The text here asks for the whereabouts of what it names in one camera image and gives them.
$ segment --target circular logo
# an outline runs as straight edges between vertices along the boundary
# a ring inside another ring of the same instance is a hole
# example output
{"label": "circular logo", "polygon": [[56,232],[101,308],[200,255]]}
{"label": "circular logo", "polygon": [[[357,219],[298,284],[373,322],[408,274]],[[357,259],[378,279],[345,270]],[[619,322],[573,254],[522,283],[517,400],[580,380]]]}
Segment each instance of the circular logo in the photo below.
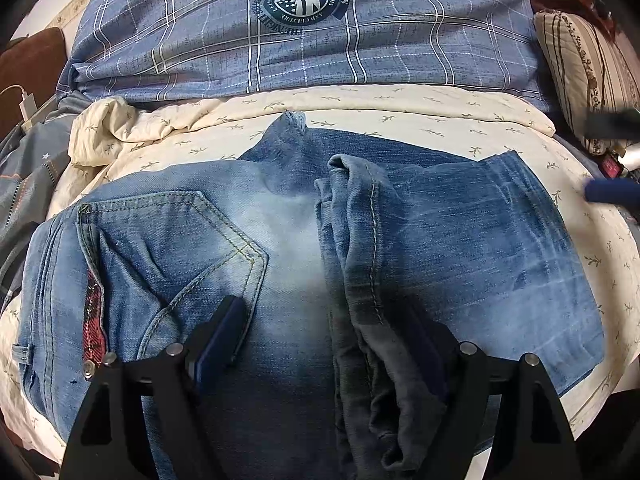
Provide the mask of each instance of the circular logo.
{"label": "circular logo", "polygon": [[348,5],[349,0],[257,0],[254,10],[272,30],[299,34],[329,16],[341,19]]}

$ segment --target striped pillow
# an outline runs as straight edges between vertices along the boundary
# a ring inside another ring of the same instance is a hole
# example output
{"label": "striped pillow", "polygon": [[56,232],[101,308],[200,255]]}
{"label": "striped pillow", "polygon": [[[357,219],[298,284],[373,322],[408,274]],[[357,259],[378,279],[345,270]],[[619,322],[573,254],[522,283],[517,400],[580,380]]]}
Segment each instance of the striped pillow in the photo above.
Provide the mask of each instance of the striped pillow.
{"label": "striped pillow", "polygon": [[[587,140],[584,127],[589,111],[611,112],[638,107],[640,63],[635,53],[625,56],[591,23],[574,14],[544,10],[534,17],[538,41],[558,90],[564,117],[580,142],[593,155],[626,140]],[[626,41],[619,34],[616,43]]]}

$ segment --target back pocket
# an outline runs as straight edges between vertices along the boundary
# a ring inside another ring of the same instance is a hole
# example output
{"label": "back pocket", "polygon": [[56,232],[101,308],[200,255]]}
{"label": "back pocket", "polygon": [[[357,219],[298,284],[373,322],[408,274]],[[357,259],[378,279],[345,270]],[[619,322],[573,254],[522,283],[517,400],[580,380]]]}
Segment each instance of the back pocket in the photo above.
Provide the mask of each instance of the back pocket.
{"label": "back pocket", "polygon": [[199,191],[83,204],[78,237],[88,266],[83,359],[124,361],[183,342],[226,295],[253,317],[267,254]]}

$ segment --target screw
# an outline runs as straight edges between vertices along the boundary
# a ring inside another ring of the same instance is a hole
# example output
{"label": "screw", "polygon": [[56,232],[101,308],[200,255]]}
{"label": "screw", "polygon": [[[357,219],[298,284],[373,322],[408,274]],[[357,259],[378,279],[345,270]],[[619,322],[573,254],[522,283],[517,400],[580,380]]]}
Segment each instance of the screw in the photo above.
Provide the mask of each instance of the screw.
{"label": "screw", "polygon": [[166,352],[171,356],[177,356],[180,355],[182,353],[182,351],[184,350],[184,346],[182,345],[182,343],[171,343],[167,348],[166,348]]}
{"label": "screw", "polygon": [[95,364],[93,361],[85,361],[82,363],[82,374],[87,381],[94,376]]}
{"label": "screw", "polygon": [[111,366],[118,360],[116,352],[107,352],[102,358],[102,364],[105,366]]}
{"label": "screw", "polygon": [[478,351],[478,347],[469,341],[460,343],[460,351],[464,355],[473,355]]}
{"label": "screw", "polygon": [[540,358],[535,354],[524,354],[524,362],[529,366],[538,366],[540,364]]}

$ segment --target cream floral bed sheet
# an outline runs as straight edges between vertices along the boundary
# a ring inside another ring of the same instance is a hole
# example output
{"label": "cream floral bed sheet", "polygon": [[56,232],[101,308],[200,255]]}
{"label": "cream floral bed sheet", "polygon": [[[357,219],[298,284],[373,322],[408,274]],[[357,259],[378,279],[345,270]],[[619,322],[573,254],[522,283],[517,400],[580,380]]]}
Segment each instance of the cream floral bed sheet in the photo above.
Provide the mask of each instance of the cream floral bed sheet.
{"label": "cream floral bed sheet", "polygon": [[[228,100],[203,100],[139,112],[120,98],[103,99],[74,123],[70,156],[49,216],[107,182],[174,164],[237,158],[284,110],[303,111],[308,126],[401,140],[480,160],[515,150],[558,207],[593,290],[606,333],[606,358],[562,397],[575,434],[593,420],[640,344],[640,259],[620,213],[587,204],[588,172],[553,140],[553,124],[523,100],[501,93],[424,85],[318,87]],[[13,403],[9,427],[54,460],[63,443],[17,390],[10,359],[20,297],[0,318],[0,405]],[[468,478],[481,478],[488,453]]]}

